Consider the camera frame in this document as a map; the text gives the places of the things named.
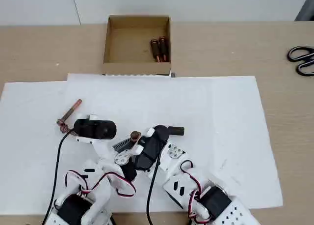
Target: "scissors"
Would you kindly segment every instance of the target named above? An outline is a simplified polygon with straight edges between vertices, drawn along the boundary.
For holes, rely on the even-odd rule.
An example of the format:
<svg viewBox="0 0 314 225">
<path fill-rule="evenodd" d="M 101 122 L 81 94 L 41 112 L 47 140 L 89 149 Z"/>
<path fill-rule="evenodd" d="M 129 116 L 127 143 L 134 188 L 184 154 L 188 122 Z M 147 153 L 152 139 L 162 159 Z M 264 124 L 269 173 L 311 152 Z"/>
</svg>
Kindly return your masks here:
<svg viewBox="0 0 314 225">
<path fill-rule="evenodd" d="M 308 53 L 305 55 L 298 56 L 298 57 L 293 57 L 292 54 L 295 51 L 306 51 Z M 314 64 L 314 48 L 313 47 L 308 47 L 308 46 L 294 47 L 288 52 L 287 59 L 290 62 L 304 61 L 304 63 L 301 63 L 296 67 L 295 71 L 299 75 L 302 75 L 302 76 L 314 76 L 314 72 L 305 72 L 302 70 L 304 67 L 308 67 Z"/>
</svg>

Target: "cardboard box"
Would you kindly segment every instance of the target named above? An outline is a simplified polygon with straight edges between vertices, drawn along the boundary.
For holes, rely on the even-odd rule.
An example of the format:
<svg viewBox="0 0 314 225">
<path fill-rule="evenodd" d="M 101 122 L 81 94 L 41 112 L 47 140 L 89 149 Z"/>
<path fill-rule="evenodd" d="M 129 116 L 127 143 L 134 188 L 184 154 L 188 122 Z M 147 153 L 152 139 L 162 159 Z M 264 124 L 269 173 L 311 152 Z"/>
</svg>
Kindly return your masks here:
<svg viewBox="0 0 314 225">
<path fill-rule="evenodd" d="M 170 62 L 156 63 L 150 41 L 165 36 Z M 169 75 L 169 16 L 109 16 L 105 41 L 105 74 Z"/>
</svg>

